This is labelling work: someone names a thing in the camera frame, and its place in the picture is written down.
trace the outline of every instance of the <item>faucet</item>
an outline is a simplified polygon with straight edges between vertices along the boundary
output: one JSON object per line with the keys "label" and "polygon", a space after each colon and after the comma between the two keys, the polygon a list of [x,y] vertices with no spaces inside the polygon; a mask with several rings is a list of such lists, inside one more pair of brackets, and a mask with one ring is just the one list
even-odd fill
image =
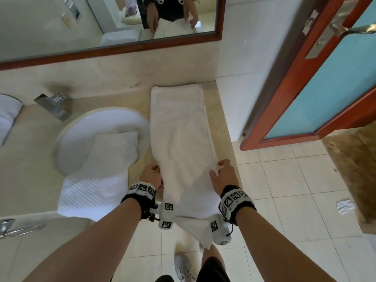
{"label": "faucet", "polygon": [[22,229],[8,231],[11,228],[14,221],[14,219],[0,220],[0,240],[5,238],[16,237],[19,235],[24,235],[35,230],[43,229],[46,226],[45,224],[42,224],[40,226],[24,227]]}
{"label": "faucet", "polygon": [[64,102],[65,99],[66,97],[63,93],[58,93],[51,98],[46,96],[45,94],[41,94],[34,99],[34,102],[49,111],[60,121],[65,121],[71,115],[71,113],[64,110],[63,106],[61,105],[61,103]]}

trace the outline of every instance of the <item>mirror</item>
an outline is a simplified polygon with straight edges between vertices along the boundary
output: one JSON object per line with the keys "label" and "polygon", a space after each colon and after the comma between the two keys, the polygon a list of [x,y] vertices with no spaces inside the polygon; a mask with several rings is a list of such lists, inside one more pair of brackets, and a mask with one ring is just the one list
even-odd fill
{"label": "mirror", "polygon": [[216,11],[217,0],[0,0],[0,63],[214,32]]}

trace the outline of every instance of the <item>sneaker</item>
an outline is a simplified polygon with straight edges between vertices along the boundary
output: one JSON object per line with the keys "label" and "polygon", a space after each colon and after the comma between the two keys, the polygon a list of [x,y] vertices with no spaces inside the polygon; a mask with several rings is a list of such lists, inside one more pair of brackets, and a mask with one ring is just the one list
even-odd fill
{"label": "sneaker", "polygon": [[176,275],[180,282],[196,281],[196,278],[192,274],[191,263],[185,253],[176,253],[174,262]]}

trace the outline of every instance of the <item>beige marble countertop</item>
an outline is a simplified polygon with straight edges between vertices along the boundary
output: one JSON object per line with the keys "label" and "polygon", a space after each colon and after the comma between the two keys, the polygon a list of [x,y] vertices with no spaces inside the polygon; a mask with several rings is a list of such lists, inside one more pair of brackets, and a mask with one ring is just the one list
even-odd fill
{"label": "beige marble countertop", "polygon": [[[218,160],[236,165],[217,84],[202,83],[209,127]],[[61,130],[84,113],[104,107],[127,107],[150,119],[150,90],[73,99],[66,103],[72,116],[64,123],[38,105],[26,105],[0,148],[0,218],[56,215],[64,176],[57,170],[52,147]],[[139,180],[143,168],[156,164],[151,147],[129,168],[129,185]]]}

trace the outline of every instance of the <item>white washbasin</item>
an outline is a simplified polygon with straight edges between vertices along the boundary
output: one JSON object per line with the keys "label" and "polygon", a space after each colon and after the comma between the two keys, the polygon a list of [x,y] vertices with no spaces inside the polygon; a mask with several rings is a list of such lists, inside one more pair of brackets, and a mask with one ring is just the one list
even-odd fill
{"label": "white washbasin", "polygon": [[64,175],[78,171],[90,153],[95,135],[138,132],[138,158],[150,145],[150,124],[129,108],[99,108],[83,114],[65,127],[56,139],[54,157]]}

